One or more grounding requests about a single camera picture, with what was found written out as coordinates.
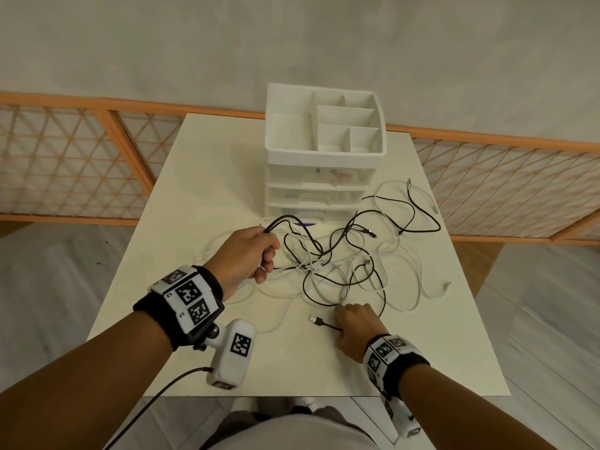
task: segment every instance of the gray wall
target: gray wall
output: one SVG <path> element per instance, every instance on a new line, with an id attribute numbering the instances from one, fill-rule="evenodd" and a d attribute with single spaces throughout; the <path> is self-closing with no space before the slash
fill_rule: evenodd
<path id="1" fill-rule="evenodd" d="M 3 90 L 264 110 L 268 82 L 600 142 L 600 0 L 0 0 Z"/>

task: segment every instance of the gray tile floor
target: gray tile floor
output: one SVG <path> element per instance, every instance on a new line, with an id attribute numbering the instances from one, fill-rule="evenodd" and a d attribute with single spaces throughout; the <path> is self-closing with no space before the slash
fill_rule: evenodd
<path id="1" fill-rule="evenodd" d="M 0 390 L 84 342 L 132 234 L 33 224 L 0 239 Z M 600 251 L 508 245 L 477 296 L 512 392 L 488 400 L 559 449 L 600 449 L 598 290 Z M 377 398 L 320 400 L 391 448 Z M 230 406 L 225 398 L 161 398 L 116 448 L 196 450 Z M 431 448 L 421 439 L 410 448 Z"/>

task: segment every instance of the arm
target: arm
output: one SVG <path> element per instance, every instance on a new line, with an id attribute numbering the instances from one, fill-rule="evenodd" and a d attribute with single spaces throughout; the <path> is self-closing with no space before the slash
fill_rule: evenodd
<path id="1" fill-rule="evenodd" d="M 273 271 L 276 235 L 234 232 L 204 265 L 223 301 L 246 278 Z M 257 268 L 260 261 L 263 269 Z M 0 394 L 0 448 L 101 449 L 171 356 L 168 336 L 132 312 L 92 340 Z"/>
<path id="2" fill-rule="evenodd" d="M 358 363 L 363 362 L 372 338 L 389 333 L 370 305 L 338 305 L 335 318 L 342 328 L 337 347 Z M 398 391 L 438 450 L 554 449 L 528 427 L 429 365 L 408 368 Z"/>

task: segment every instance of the tabletop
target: tabletop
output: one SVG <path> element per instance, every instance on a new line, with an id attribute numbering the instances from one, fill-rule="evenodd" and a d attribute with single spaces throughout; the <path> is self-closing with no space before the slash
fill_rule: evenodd
<path id="1" fill-rule="evenodd" d="M 119 265 L 89 338 L 101 333 L 131 312 L 146 294 L 149 284 L 179 265 L 201 263 L 234 230 L 268 223 L 263 218 L 265 170 L 264 120 L 188 114 L 154 186 L 144 213 Z M 387 133 L 387 156 L 372 183 L 374 191 L 383 182 L 411 179 L 417 204 L 432 212 L 430 185 L 408 134 Z M 406 198 L 406 187 L 385 185 L 381 195 Z M 364 201 L 372 208 L 372 199 Z M 382 210 L 401 223 L 409 209 L 382 204 Z M 416 345 L 431 365 L 479 395 L 509 395 L 475 301 L 448 232 L 442 225 L 436 233 L 405 233 L 402 241 L 416 250 L 423 265 L 423 285 L 430 294 L 439 293 L 450 282 L 446 295 L 437 300 L 418 294 L 414 265 L 406 257 L 382 257 L 389 282 L 382 321 Z M 389 224 L 376 215 L 361 224 L 376 232 L 378 242 L 392 239 Z M 331 231 L 327 224 L 316 231 Z M 433 228 L 418 214 L 412 228 Z M 233 391 L 206 384 L 202 373 L 173 385 L 171 396 L 375 396 L 362 365 L 343 356 L 334 346 L 337 332 L 309 322 L 313 314 L 331 320 L 331 309 L 310 304 L 298 295 L 296 279 L 268 281 L 254 288 L 242 287 L 226 302 L 217 323 L 234 318 L 252 322 L 259 332 L 244 384 Z M 340 288 L 327 287 L 334 296 Z M 371 303 L 376 311 L 382 301 L 374 292 L 352 287 L 346 302 Z M 154 395 L 186 370 L 209 365 L 213 356 L 190 347 L 177 350 L 146 392 Z"/>

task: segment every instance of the lattice panel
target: lattice panel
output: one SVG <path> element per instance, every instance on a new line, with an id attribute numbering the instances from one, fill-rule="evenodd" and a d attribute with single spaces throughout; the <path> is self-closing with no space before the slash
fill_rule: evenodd
<path id="1" fill-rule="evenodd" d="M 138 219 L 146 202 L 91 111 L 0 105 L 0 213 Z"/>
<path id="2" fill-rule="evenodd" d="M 184 118 L 125 112 L 119 117 L 148 169 L 158 178 Z"/>
<path id="3" fill-rule="evenodd" d="M 579 240 L 600 240 L 600 224 L 591 227 L 588 230 L 584 230 L 572 238 L 577 238 Z"/>
<path id="4" fill-rule="evenodd" d="M 599 155 L 413 142 L 451 234 L 547 238 L 600 208 Z"/>

